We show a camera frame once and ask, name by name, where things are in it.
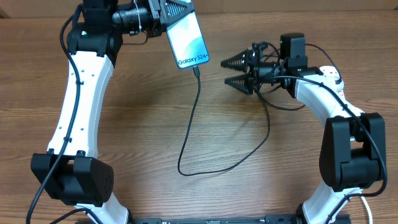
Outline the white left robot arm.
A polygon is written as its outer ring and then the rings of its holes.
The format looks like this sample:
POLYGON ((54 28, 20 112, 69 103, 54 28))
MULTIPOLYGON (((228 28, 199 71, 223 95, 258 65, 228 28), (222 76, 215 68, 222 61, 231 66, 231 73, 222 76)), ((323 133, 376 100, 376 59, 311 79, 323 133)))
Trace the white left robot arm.
POLYGON ((132 223, 113 192, 114 171, 98 159, 103 98, 123 35, 160 36, 193 13, 191 1, 83 1, 64 23, 60 44, 69 62, 67 89, 57 128, 30 168, 39 192, 85 212, 93 223, 132 223))

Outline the blue smartphone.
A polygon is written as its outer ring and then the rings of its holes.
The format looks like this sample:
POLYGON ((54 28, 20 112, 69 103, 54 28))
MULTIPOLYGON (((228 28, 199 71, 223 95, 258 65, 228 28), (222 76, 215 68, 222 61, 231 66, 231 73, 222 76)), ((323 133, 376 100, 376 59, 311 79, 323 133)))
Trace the blue smartphone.
POLYGON ((187 14, 168 27, 167 36, 179 69, 194 67, 210 60, 196 12, 187 14))

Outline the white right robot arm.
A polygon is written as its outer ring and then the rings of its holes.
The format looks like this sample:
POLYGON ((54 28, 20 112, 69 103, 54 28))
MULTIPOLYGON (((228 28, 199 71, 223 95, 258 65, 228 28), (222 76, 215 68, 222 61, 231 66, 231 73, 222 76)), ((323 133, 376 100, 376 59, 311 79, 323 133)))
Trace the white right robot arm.
POLYGON ((385 122, 349 103, 334 64, 310 67, 302 33, 280 37, 276 61, 264 54, 268 42, 254 43, 223 60, 221 66, 239 75, 224 82, 246 95, 263 84, 279 85, 306 106, 324 127, 319 157, 322 181, 294 214, 266 215, 266 223, 349 223, 341 209, 355 197, 370 197, 370 186, 387 183, 385 122))

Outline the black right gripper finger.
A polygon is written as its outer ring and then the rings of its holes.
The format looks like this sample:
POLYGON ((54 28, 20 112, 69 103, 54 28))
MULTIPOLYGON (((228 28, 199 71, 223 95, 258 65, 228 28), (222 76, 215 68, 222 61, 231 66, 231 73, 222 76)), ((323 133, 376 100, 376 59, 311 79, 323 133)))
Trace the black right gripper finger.
POLYGON ((229 68, 240 72, 247 72, 248 66, 251 63, 252 54, 252 50, 244 50, 229 59, 222 60, 220 65, 223 68, 229 68))
POLYGON ((243 74, 235 77, 226 78, 224 80, 226 85, 229 85, 240 92, 251 95, 253 94, 254 77, 251 74, 243 74))

